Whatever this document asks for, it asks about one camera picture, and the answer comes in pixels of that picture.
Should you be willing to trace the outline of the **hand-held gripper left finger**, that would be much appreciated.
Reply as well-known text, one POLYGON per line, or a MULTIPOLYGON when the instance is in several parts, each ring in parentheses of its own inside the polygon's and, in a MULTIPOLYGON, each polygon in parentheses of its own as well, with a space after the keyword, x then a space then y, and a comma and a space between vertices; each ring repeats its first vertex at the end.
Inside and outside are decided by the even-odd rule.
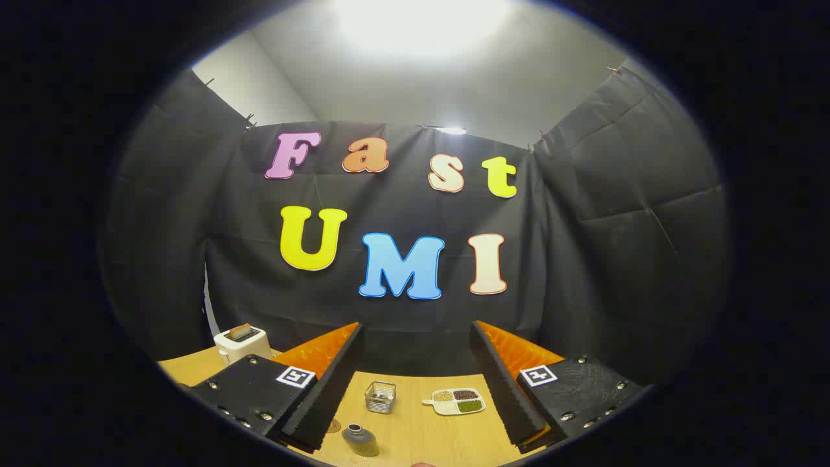
POLYGON ((189 387, 208 409, 283 446, 321 448, 364 346, 353 322, 277 357, 244 355, 189 387))

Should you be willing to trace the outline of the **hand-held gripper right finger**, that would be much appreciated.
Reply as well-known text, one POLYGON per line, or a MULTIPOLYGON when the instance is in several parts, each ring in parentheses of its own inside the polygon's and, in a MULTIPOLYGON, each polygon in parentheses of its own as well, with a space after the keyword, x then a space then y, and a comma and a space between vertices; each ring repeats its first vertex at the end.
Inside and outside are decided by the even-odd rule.
POLYGON ((483 321, 469 341, 511 444, 547 448, 595 431, 645 392, 593 357, 560 357, 483 321))

